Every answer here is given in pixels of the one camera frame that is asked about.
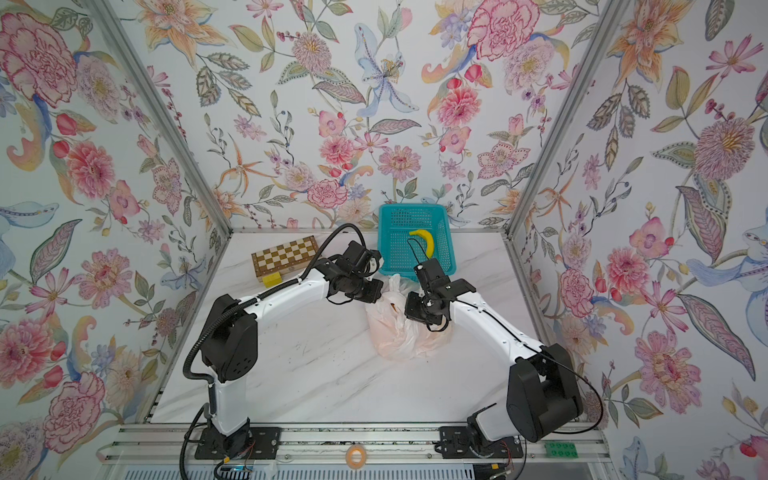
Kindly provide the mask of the teal plastic basket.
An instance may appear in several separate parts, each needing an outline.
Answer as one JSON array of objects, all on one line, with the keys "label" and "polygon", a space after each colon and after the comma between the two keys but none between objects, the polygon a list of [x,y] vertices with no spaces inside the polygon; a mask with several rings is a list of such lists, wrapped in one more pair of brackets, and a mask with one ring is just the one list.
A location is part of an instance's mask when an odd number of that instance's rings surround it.
[{"label": "teal plastic basket", "polygon": [[[423,241],[411,237],[413,230],[428,230],[435,242],[432,258],[423,251]],[[380,273],[416,280],[414,268],[420,262],[437,259],[443,271],[457,270],[449,217],[443,206],[435,204],[386,204],[379,210],[378,250],[383,258]]]}]

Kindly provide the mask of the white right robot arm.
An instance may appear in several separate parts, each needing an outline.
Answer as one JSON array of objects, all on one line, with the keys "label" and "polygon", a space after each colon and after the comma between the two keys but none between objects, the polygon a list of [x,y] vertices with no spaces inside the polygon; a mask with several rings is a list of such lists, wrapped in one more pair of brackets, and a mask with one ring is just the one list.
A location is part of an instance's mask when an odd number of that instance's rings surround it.
[{"label": "white right robot arm", "polygon": [[458,325],[508,368],[505,402],[467,420],[477,443],[512,436],[538,442],[583,414],[580,377],[564,347],[544,345],[512,326],[467,280],[450,279],[437,260],[417,264],[414,272],[421,291],[408,294],[405,316],[428,327]]}]

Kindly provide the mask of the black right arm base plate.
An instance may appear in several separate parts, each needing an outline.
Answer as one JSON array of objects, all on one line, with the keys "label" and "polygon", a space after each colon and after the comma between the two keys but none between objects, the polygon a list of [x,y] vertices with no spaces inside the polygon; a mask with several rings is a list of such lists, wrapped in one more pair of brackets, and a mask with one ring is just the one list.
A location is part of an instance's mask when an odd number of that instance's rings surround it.
[{"label": "black right arm base plate", "polygon": [[441,426],[434,451],[443,459],[514,460],[523,457],[519,437],[509,436],[488,440],[480,431],[474,417],[460,425]]}]

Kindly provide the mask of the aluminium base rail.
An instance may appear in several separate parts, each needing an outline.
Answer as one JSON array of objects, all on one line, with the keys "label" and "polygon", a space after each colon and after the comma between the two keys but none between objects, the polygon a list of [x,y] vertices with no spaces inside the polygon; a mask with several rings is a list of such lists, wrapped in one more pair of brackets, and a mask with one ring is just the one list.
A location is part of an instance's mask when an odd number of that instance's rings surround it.
[{"label": "aluminium base rail", "polygon": [[[248,447],[231,459],[256,464],[344,466],[348,458],[364,460],[367,466],[428,463],[505,463],[518,466],[522,460],[507,454],[497,458],[446,458],[440,446],[439,423],[262,423],[280,430],[265,447]],[[181,424],[141,424],[118,429],[112,443],[100,448],[96,458],[103,465],[171,465],[180,457],[185,427]]]}]

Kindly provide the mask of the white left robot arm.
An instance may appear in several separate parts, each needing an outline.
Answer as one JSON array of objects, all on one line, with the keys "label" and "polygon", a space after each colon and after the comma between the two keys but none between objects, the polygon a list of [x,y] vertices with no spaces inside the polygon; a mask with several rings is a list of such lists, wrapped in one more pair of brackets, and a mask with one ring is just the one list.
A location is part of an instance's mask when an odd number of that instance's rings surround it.
[{"label": "white left robot arm", "polygon": [[376,303],[383,282],[373,275],[381,264],[378,251],[352,241],[343,253],[318,255],[306,272],[254,297],[216,299],[183,367],[187,379],[206,382],[216,432],[229,437],[250,425],[245,377],[258,360],[259,326],[336,294],[347,303]]}]

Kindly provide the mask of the aluminium corner post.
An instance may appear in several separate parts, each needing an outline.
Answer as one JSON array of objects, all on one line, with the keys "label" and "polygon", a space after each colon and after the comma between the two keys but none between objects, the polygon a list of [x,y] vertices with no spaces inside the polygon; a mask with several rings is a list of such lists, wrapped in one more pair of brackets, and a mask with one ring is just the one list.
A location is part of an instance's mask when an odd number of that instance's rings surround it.
[{"label": "aluminium corner post", "polygon": [[573,79],[560,110],[554,116],[551,132],[543,144],[541,154],[534,163],[532,174],[528,178],[522,197],[505,231],[507,240],[512,240],[517,233],[524,230],[525,218],[537,196],[539,187],[560,144],[569,132],[570,125],[586,97],[599,63],[602,61],[613,35],[618,31],[629,4],[629,1],[606,2],[603,14],[596,22],[595,33],[585,50],[579,72]]},{"label": "aluminium corner post", "polygon": [[115,51],[114,55],[126,69],[129,79],[134,83],[141,98],[146,102],[153,124],[169,143],[184,173],[189,178],[191,186],[198,193],[198,198],[206,209],[208,218],[214,226],[223,232],[224,238],[229,240],[233,234],[230,222],[222,213],[213,190],[206,184],[194,155],[168,113],[162,95],[155,88],[111,5],[108,1],[92,0],[85,0],[84,5],[100,28],[105,41]]}]

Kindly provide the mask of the aluminium corner post left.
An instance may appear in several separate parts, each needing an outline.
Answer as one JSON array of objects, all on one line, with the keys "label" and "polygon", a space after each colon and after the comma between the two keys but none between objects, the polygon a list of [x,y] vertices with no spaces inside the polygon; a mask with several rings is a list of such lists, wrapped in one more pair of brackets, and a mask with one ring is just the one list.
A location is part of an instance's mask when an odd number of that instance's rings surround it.
[{"label": "aluminium corner post left", "polygon": [[198,193],[198,198],[206,209],[208,218],[214,226],[223,232],[224,238],[229,240],[233,234],[230,222],[222,213],[213,190],[206,184],[194,155],[168,113],[162,95],[155,88],[111,5],[108,1],[92,0],[85,0],[84,5],[100,28],[105,41],[115,51],[114,55],[126,69],[129,79],[134,83],[141,98],[146,102],[153,124],[169,143],[184,173],[189,178],[191,186]]}]

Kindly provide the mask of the green toy brick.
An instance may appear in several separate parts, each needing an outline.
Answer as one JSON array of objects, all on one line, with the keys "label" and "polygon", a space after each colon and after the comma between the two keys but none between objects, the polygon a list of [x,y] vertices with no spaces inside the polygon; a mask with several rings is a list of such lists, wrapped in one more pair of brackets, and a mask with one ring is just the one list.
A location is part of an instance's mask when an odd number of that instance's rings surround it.
[{"label": "green toy brick", "polygon": [[544,447],[546,455],[550,458],[576,459],[579,457],[577,447],[572,442],[547,441]]}]

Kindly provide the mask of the translucent white plastic bag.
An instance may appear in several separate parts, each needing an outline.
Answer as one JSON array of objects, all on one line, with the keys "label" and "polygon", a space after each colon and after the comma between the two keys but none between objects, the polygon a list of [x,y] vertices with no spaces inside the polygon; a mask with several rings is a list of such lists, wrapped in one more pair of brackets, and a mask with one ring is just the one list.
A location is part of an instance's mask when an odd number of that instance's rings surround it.
[{"label": "translucent white plastic bag", "polygon": [[365,306],[374,349],[386,360],[429,357],[453,339],[453,326],[431,332],[425,325],[406,318],[407,295],[417,291],[416,282],[395,274],[384,280],[380,299]]}]

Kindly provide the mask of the aluminium corner post right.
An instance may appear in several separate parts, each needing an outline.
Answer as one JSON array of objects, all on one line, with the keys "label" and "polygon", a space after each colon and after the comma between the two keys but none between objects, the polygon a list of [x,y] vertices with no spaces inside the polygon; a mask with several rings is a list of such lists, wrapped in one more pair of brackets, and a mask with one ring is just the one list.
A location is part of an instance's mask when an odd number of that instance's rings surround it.
[{"label": "aluminium corner post right", "polygon": [[541,154],[534,163],[532,174],[528,178],[522,197],[505,231],[507,240],[512,240],[517,233],[524,230],[525,218],[537,196],[539,187],[560,144],[569,132],[570,125],[586,97],[599,63],[602,61],[613,35],[618,31],[629,4],[629,1],[606,2],[603,14],[596,22],[595,33],[585,50],[579,72],[573,79],[560,110],[554,116],[551,132],[543,144]]}]

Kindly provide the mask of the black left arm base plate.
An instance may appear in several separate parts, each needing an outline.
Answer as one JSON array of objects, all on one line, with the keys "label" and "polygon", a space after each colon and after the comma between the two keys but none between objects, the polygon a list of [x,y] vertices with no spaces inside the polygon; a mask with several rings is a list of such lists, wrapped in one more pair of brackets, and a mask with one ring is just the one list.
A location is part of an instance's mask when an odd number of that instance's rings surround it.
[{"label": "black left arm base plate", "polygon": [[245,423],[230,435],[219,432],[208,421],[197,444],[195,460],[275,460],[280,445],[280,427],[255,427]]}]

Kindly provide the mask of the wooden chess board box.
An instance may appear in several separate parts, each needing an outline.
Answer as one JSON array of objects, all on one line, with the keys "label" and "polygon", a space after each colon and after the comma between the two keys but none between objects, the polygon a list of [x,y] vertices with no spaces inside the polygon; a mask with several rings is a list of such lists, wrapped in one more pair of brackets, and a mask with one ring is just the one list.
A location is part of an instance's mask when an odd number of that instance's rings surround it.
[{"label": "wooden chess board box", "polygon": [[275,273],[284,275],[304,269],[315,257],[317,249],[317,241],[313,235],[310,235],[252,253],[255,276],[262,281]]}]

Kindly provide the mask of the yellow foam block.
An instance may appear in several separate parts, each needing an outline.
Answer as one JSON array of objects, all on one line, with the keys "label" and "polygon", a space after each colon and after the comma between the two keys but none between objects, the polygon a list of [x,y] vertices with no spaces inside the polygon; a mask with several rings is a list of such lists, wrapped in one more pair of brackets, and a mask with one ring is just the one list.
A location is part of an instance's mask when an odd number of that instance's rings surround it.
[{"label": "yellow foam block", "polygon": [[263,276],[261,281],[266,288],[271,288],[281,284],[283,278],[280,272],[274,272]]}]

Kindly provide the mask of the yellow banana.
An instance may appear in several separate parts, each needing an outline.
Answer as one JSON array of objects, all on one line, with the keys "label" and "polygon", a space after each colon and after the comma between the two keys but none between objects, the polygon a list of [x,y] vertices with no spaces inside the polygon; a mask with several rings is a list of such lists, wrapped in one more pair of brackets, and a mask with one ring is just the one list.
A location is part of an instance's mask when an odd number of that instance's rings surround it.
[{"label": "yellow banana", "polygon": [[423,241],[423,251],[427,258],[432,258],[435,252],[435,242],[432,234],[425,229],[413,230],[409,233],[411,237],[419,238]]}]

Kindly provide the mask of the beige tape roll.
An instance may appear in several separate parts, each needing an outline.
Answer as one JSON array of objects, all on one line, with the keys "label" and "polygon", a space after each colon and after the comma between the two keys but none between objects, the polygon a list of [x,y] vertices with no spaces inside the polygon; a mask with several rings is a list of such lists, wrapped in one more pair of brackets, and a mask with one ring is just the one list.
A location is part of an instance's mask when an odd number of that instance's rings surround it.
[{"label": "beige tape roll", "polygon": [[345,454],[346,465],[352,470],[362,469],[367,463],[367,451],[362,444],[351,445]]}]

